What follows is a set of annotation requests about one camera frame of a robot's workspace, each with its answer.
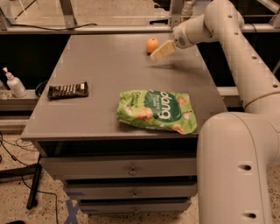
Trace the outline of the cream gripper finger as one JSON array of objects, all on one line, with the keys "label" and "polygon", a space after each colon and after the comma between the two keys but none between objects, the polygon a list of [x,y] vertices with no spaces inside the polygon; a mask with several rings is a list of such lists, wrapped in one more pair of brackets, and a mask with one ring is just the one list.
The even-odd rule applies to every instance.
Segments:
[{"label": "cream gripper finger", "polygon": [[166,57],[175,52],[176,52],[175,42],[173,40],[167,40],[150,55],[150,58],[152,60],[160,60],[163,57]]}]

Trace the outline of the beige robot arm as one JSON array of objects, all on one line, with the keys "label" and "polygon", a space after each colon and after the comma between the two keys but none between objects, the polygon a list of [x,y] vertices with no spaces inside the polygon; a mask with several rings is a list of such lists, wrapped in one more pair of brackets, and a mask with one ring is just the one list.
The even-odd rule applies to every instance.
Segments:
[{"label": "beige robot arm", "polygon": [[199,132],[199,224],[273,224],[266,168],[280,161],[280,86],[242,26],[230,0],[212,0],[151,54],[157,60],[179,48],[219,42],[244,108],[212,116]]}]

